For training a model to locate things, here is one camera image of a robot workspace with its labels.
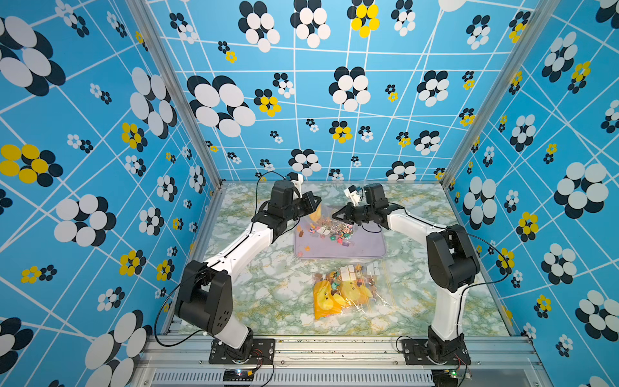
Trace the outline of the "clear ziploc bag of lollipops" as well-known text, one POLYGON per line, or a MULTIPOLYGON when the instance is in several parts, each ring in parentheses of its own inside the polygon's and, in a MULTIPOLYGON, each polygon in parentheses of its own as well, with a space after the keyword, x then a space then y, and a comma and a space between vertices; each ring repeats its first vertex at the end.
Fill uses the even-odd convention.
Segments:
POLYGON ((309 216, 308 231, 322 238, 330 240, 349 240, 356 231, 356 226, 346 224, 332 218, 337 208, 321 204, 318 209, 309 216))

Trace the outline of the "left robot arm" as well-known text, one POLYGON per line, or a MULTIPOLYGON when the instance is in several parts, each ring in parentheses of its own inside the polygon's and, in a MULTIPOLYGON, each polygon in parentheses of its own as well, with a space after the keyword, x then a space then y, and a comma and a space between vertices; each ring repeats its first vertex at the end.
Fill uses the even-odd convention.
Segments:
POLYGON ((177 291, 175 316, 223 344, 231 358, 251 356, 253 331, 234 315, 233 280, 262 251, 298 221, 317 211, 321 198, 303 192, 303 175, 274 182, 269 201, 260 205, 248 228, 215 256, 185 266, 177 291))

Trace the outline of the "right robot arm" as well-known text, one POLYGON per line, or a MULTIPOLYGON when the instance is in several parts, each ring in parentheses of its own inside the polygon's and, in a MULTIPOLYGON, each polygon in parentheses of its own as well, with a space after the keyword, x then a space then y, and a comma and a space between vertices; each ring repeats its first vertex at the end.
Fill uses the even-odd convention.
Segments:
POLYGON ((480 272, 480 262, 464 227, 445 226, 410 214, 385 196, 382 185, 351 185, 344 190, 347 204, 332 218, 363 226, 374 223, 398 232, 427 249, 429 274, 437 286, 435 313, 428 329, 427 352, 435 364, 456 358, 471 364, 461 328, 466 292, 480 272))

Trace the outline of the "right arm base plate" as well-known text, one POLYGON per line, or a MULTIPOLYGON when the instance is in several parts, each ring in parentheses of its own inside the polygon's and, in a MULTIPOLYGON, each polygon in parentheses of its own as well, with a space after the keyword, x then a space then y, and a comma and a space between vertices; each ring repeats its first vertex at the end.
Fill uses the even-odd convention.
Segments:
POLYGON ((442 341, 440 339, 404 339, 397 345, 407 365, 461 366, 471 365, 469 351, 462 338, 442 341))

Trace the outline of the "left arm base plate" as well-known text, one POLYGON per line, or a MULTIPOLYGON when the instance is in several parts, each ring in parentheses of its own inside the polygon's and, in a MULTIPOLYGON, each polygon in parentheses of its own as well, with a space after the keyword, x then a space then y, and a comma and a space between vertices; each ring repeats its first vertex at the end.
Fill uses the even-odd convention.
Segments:
POLYGON ((232 348, 220 340, 215 340, 211 345, 209 364, 272 364, 275 349, 276 341, 274 339, 250 339, 241 348, 232 348))

